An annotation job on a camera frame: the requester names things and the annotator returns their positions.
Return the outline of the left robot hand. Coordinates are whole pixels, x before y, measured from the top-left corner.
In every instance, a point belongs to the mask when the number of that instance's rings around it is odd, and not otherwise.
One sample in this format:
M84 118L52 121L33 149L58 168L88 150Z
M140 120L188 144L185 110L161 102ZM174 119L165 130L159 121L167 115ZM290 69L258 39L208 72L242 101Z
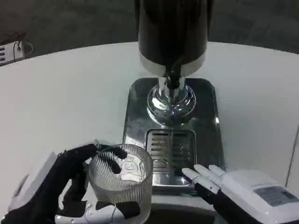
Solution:
M137 202L84 201L87 190L86 160L101 151L125 159L119 146L88 143L40 160L15 190L2 224L123 224L138 217Z

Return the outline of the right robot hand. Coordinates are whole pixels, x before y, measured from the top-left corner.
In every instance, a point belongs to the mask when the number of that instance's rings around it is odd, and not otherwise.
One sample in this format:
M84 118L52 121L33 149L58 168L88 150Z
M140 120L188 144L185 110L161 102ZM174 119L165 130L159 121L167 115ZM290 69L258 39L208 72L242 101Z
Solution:
M297 224L299 198L269 175L252 169L226 172L195 164L182 173L228 224Z

